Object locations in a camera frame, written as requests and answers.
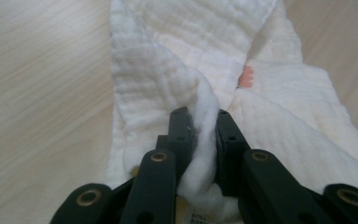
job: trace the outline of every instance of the light wood surface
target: light wood surface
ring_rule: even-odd
[[[286,0],[306,63],[358,128],[358,1]],[[0,223],[49,223],[103,182],[111,141],[109,0],[0,0]]]

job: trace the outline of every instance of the metal screw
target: metal screw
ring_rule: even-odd
[[[156,153],[153,153],[150,158],[152,161],[165,161],[168,159],[168,156],[165,153],[156,152]]]
[[[358,192],[351,189],[338,189],[337,196],[344,201],[354,206],[358,206]]]
[[[255,160],[255,161],[267,161],[269,159],[269,155],[267,155],[266,153],[264,152],[254,152],[252,154],[252,158]]]
[[[76,203],[80,206],[90,206],[101,199],[101,192],[98,189],[89,189],[81,193],[77,199]]]

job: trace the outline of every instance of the wooden table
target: wooden table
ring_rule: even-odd
[[[286,0],[306,63],[358,128],[358,1]],[[49,223],[103,182],[111,141],[109,0],[0,1],[0,223]]]

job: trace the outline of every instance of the white muslin fabric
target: white muslin fabric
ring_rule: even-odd
[[[112,0],[106,183],[130,178],[167,133],[171,111],[186,106],[199,142],[178,194],[216,220],[239,218],[237,199],[213,182],[219,108],[300,184],[317,192],[331,183],[358,187],[358,132],[328,74],[303,64],[285,14],[282,0]]]

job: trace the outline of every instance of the white cloth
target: white cloth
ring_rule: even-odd
[[[112,0],[110,22],[112,188],[154,149],[170,112],[182,106],[199,142],[178,193],[216,219],[239,217],[237,200],[213,183],[219,108],[252,148],[274,153],[300,184],[318,192],[331,183],[358,187],[358,132],[326,72],[302,63],[281,0]],[[247,84],[237,88],[242,72]]]

